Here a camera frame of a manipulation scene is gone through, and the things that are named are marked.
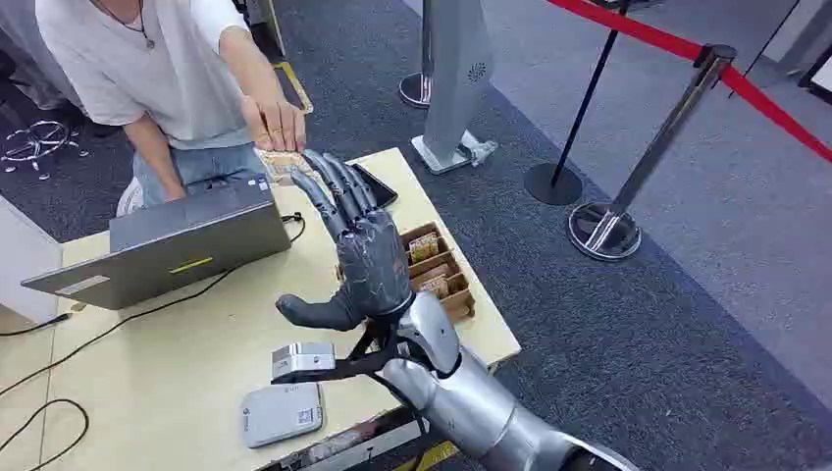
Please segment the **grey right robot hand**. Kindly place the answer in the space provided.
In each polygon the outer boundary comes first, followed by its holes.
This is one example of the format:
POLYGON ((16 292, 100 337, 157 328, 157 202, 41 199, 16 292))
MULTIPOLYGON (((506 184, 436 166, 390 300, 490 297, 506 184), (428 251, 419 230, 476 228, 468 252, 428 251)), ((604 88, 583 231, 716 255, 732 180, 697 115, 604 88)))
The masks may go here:
POLYGON ((309 303, 283 294, 276 302, 278 311, 294 326, 341 332, 367 318, 396 313, 414 293, 405 250, 390 214, 351 166, 312 149, 305 149, 302 156, 330 193, 299 170, 292 170, 290 177, 319 212, 335 244, 343 281, 326 302, 309 303))

